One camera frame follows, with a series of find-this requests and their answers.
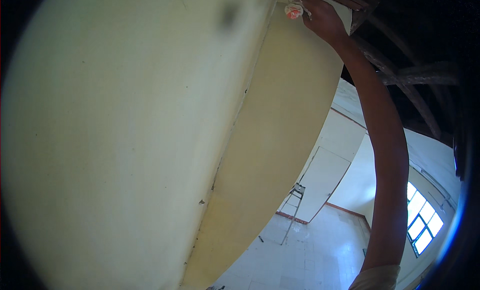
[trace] hand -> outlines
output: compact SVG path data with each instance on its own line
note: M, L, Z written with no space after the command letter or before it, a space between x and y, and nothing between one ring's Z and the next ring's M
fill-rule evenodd
M332 5L323 0L296 0L312 13L312 18L303 12L303 23L323 40L335 47L338 42L348 38L342 20Z

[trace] window pane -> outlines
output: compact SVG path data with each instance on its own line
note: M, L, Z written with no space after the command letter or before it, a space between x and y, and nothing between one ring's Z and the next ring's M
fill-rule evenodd
M415 194L415 191L417 191L417 188L415 188L415 186L412 185L412 183L410 183L410 182L406 185L406 187L407 187L406 188L407 189L407 191L406 191L407 192L407 194L406 194L407 199L411 200L413 195Z
M410 203L408 203L408 222L407 222L407 226L410 226L410 224L412 223L412 221L415 219L415 217L417 216L417 214L420 212L420 209L422 209L423 207L423 204L426 202L427 200L425 199L425 197L423 197L420 192L415 192L414 196L412 197Z
M435 237L438 231L444 225L444 223L440 219L440 216L438 216L438 214L435 213L427 225L428 225L428 228L430 229L431 234Z
M431 241L431 236L430 233L427 230L424 230L420 238L415 242L415 248L417 249L417 253L420 255L425 247L430 243Z
M417 220L415 220L412 226L408 229L410 238L412 238L412 240L417 238L418 234L420 234L420 232L423 230L423 227L425 227L425 224L420 217L417 217Z
M430 218L432 218L432 215L435 213L434 208L432 205L430 205L429 202L426 202L423 205L423 208L420 211L420 216L423 218L425 222L429 222Z

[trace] ladder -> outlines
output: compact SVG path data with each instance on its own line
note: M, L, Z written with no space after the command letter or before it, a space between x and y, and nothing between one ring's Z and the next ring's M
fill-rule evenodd
M302 185L298 184L298 183L295 183L295 185L293 185L293 188L292 190L290 190L288 196L287 196L287 200L285 201L285 203L283 204L282 208L280 208L280 211L282 211L283 207L285 207L285 205L288 203L288 201L291 199L292 196L294 197L297 197L299 200L297 206L295 205L292 205L292 204L289 204L291 206L294 206L295 207L295 213L293 214L292 216L292 220L290 221L290 225L288 226L288 230L287 232L285 233L285 237L283 237L283 240L282 240L282 243L280 245L283 245L283 243L285 242L285 239L286 239L286 236L289 234L290 232L290 228L292 227L292 224L293 224L293 221L295 220L295 216L297 216L297 212L299 210L299 207L300 207L300 203L302 201L302 198L303 198L303 194L305 193L305 187L303 187Z

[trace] window frame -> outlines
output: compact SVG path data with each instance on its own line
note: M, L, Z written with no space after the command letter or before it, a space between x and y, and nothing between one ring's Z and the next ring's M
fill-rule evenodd
M409 181L409 183L415 188L415 192L413 193L412 198L415 196L416 192L418 192L423 198L425 198L425 197L423 196L423 194L420 193L420 191L417 189L417 187L415 187L415 185L413 185L410 181ZM410 203L410 201L411 201L411 199L409 200L409 199L407 198L407 206L408 206L408 204ZM420 210L418 211L417 215L415 216L415 218L412 220L412 222L410 223L410 225L408 225L408 227L407 227L407 229L406 229L406 231L407 231L407 232L406 232L406 234L407 234L407 235L406 235L406 236L407 236L407 239L409 240L410 246L412 247L413 252L415 253L415 257L417 257L417 258L420 257L420 255L427 249L427 247L428 247L428 246L430 245L430 243L435 239L435 236L436 236L436 235L434 236L434 235L432 234L432 232L430 231L430 228L428 227L428 222L425 222L425 220L423 219L423 217L420 215L420 212L422 211L422 209L423 209L423 207L425 206L426 203L429 203L429 204L430 204L430 202L425 198L425 202L423 203L423 206L420 208ZM437 211L435 210L435 208L434 208L434 211L435 211L435 212L433 213L432 217L430 218L430 221L431 221L431 219L435 216L435 214L438 215L438 213L437 213ZM415 223L415 221L417 220L418 217L420 217L421 221L422 221L423 224L424 224L424 227L423 227L422 231L417 235L417 237L416 237L415 239L412 239L412 238L410 237L410 233L409 233L408 231L409 231L410 227ZM417 240L423 235L423 233L425 232L425 230L427 230L428 233L430 234L431 240L430 240L430 242L428 243L428 245L425 246L425 248L423 249L423 251L419 254L418 251L417 251L417 248L415 247L414 244L415 244L415 243L417 242Z

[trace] stepladder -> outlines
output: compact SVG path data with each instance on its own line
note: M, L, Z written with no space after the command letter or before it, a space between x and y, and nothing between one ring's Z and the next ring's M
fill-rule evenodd
M295 183L295 185L293 185L293 188L292 190L290 190L289 194L287 195L287 199L285 200L285 202L283 203L282 207L280 208L280 212L283 210L283 208L285 207L285 205L290 205L290 206L293 206L295 207L295 212L292 216L292 219L290 221L290 225L288 226L288 229L287 229L287 232L285 233L285 236L283 237L283 240L282 240L282 243L280 245L283 245L283 243L285 242L285 239L287 237L287 235L289 234L290 232L290 228L292 227L292 224L293 224L293 221L295 221L296 219L296 216L297 216L297 212L300 208L300 203L303 199L303 194L305 193L305 187L303 187L302 185L300 185L299 183ZM292 197L297 197L299 200L298 200L298 203L295 205L295 204L292 204L292 203L289 203L290 199Z

